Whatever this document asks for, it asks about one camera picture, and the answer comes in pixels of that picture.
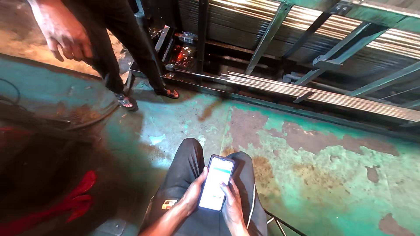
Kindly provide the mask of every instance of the metal bracket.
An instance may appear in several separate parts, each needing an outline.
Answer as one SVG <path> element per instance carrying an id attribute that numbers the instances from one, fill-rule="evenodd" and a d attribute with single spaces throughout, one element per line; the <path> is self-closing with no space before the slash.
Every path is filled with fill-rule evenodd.
<path id="1" fill-rule="evenodd" d="M 293 101 L 293 103 L 299 103 L 303 100 L 306 100 L 310 95 L 314 94 L 314 91 L 309 91 L 307 93 L 305 93 L 304 95 L 298 97 L 296 100 Z"/>

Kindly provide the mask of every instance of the workshop floor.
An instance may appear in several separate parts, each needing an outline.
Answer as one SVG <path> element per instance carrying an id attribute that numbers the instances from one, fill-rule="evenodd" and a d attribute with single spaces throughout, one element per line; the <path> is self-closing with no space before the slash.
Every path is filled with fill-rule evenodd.
<path id="1" fill-rule="evenodd" d="M 134 90 L 139 111 L 118 109 L 101 136 L 143 199 L 192 137 L 206 162 L 248 153 L 263 207 L 309 236 L 420 235 L 418 144 L 207 94 L 181 90 L 172 100 L 145 81 Z"/>

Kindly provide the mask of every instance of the metal beam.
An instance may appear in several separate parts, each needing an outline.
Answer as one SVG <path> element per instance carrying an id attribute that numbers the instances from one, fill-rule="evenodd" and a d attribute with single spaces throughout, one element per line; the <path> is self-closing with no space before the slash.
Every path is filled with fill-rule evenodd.
<path id="1" fill-rule="evenodd" d="M 321 15 L 309 26 L 307 30 L 300 36 L 300 38 L 293 44 L 293 46 L 282 56 L 284 59 L 289 58 L 292 56 L 302 45 L 308 41 L 309 37 L 311 37 L 315 31 L 323 25 L 332 13 L 329 12 L 322 12 Z"/>
<path id="2" fill-rule="evenodd" d="M 197 73 L 203 72 L 204 49 L 206 43 L 209 0 L 198 1 L 198 40 L 197 40 Z"/>
<path id="3" fill-rule="evenodd" d="M 320 11 L 327 11 L 337 3 L 336 0 L 277 1 Z M 420 15 L 416 10 L 396 7 L 373 0 L 341 0 L 339 3 L 346 4 L 350 7 L 350 11 L 344 14 L 346 17 L 384 25 L 389 28 L 420 33 Z"/>
<path id="4" fill-rule="evenodd" d="M 294 84 L 304 86 L 324 72 L 325 70 L 323 69 L 311 70 L 308 73 L 306 73 L 302 78 L 300 78 L 298 81 L 296 81 Z"/>
<path id="5" fill-rule="evenodd" d="M 404 107 L 404 108 L 415 108 L 415 107 L 418 107 L 418 106 L 420 106 L 420 99 L 419 100 L 414 100 L 414 101 L 411 101 L 411 102 L 407 102 L 407 103 L 404 103 L 402 105 L 402 107 Z"/>
<path id="6" fill-rule="evenodd" d="M 245 70 L 245 74 L 250 75 L 251 72 L 256 67 L 258 61 L 263 56 L 265 50 L 267 49 L 268 45 L 270 44 L 271 40 L 273 39 L 274 35 L 277 33 L 277 30 L 280 28 L 281 24 L 283 23 L 284 19 L 286 18 L 287 14 L 289 13 L 292 5 L 287 3 L 281 3 L 276 13 L 274 14 L 273 19 L 271 19 L 270 24 L 268 25 L 267 29 L 265 30 L 264 35 L 262 36 L 260 42 L 258 43 L 257 48 L 255 49 L 254 54 L 248 64 L 247 69 Z"/>
<path id="7" fill-rule="evenodd" d="M 382 79 L 379 79 L 377 81 L 374 81 L 370 84 L 367 84 L 361 88 L 358 88 L 352 92 L 347 93 L 347 96 L 351 96 L 351 97 L 361 97 L 364 95 L 367 95 L 369 93 L 372 93 L 374 91 L 380 90 L 382 88 L 385 88 L 387 86 L 390 86 L 392 84 L 397 83 L 398 81 L 400 81 L 401 79 L 403 79 L 403 77 L 405 75 L 408 75 L 410 73 L 413 73 L 417 70 L 420 69 L 420 62 L 416 62 L 414 64 L 412 64 L 411 66 L 408 66 L 402 70 L 399 70 L 391 75 L 388 75 L 386 77 L 383 77 Z"/>
<path id="8" fill-rule="evenodd" d="M 350 34 L 336 44 L 325 55 L 321 55 L 313 61 L 315 67 L 321 67 L 308 72 L 296 85 L 306 85 L 328 69 L 336 68 L 349 57 L 357 53 L 364 46 L 383 34 L 388 28 L 377 24 L 362 22 Z"/>

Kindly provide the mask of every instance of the dark trousers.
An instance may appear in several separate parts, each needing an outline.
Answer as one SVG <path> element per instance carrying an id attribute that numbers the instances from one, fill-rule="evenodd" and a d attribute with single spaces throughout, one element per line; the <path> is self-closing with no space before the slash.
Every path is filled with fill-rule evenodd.
<path id="1" fill-rule="evenodd" d="M 92 44 L 93 58 L 85 60 L 114 93 L 123 93 L 120 69 L 106 29 L 128 49 L 150 85 L 163 91 L 162 65 L 157 59 L 150 35 L 140 27 L 127 0 L 63 0 L 85 27 Z"/>
<path id="2" fill-rule="evenodd" d="M 255 189 L 252 159 L 244 152 L 227 156 L 235 161 L 232 175 L 242 200 L 242 212 L 248 232 L 253 235 L 267 235 L 267 220 L 264 209 Z M 189 185 L 200 175 L 204 168 L 203 148 L 193 138 L 184 139 L 179 146 L 165 180 L 153 198 L 149 217 L 142 229 L 153 224 L 167 210 L 162 210 L 165 200 L 179 200 Z M 229 229 L 220 212 L 197 209 L 178 227 L 177 236 L 186 235 L 230 235 Z"/>

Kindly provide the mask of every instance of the rust stain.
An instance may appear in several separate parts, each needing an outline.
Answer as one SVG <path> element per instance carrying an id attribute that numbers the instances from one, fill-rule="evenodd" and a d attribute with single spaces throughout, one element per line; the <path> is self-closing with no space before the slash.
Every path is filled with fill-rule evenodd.
<path id="1" fill-rule="evenodd" d="M 394 236 L 415 236 L 410 230 L 398 225 L 397 221 L 388 213 L 384 218 L 379 221 L 379 229 Z"/>
<path id="2" fill-rule="evenodd" d="M 379 165 L 374 165 L 372 167 L 365 166 L 365 168 L 367 170 L 368 180 L 370 180 L 373 183 L 379 182 L 379 175 L 378 175 L 378 172 L 376 171 L 376 168 L 380 168 L 380 166 Z"/>
<path id="3" fill-rule="evenodd" d="M 233 108 L 231 120 L 228 123 L 230 126 L 228 133 L 233 139 L 232 147 L 235 151 L 239 151 L 239 146 L 247 148 L 248 144 L 252 144 L 255 148 L 262 147 L 257 132 L 263 128 L 267 120 L 267 116 L 257 111 Z"/>
<path id="4" fill-rule="evenodd" d="M 363 154 L 360 147 L 365 146 L 378 152 L 399 156 L 399 153 L 394 145 L 376 139 L 356 139 L 349 135 L 344 135 L 343 139 L 339 139 L 331 133 L 325 135 L 324 133 L 316 130 L 305 131 L 301 128 L 301 126 L 292 122 L 284 122 L 282 130 L 287 133 L 286 136 L 274 129 L 271 129 L 268 132 L 275 137 L 284 138 L 287 144 L 295 151 L 299 150 L 299 148 L 303 148 L 308 152 L 318 154 L 321 150 L 328 146 L 340 145 L 349 151 Z"/>
<path id="5" fill-rule="evenodd" d="M 322 206 L 332 205 L 344 212 L 348 210 L 344 199 L 349 197 L 350 192 L 343 186 L 344 179 L 311 164 L 294 165 L 293 171 L 303 179 L 302 197 L 310 198 L 313 203 Z"/>

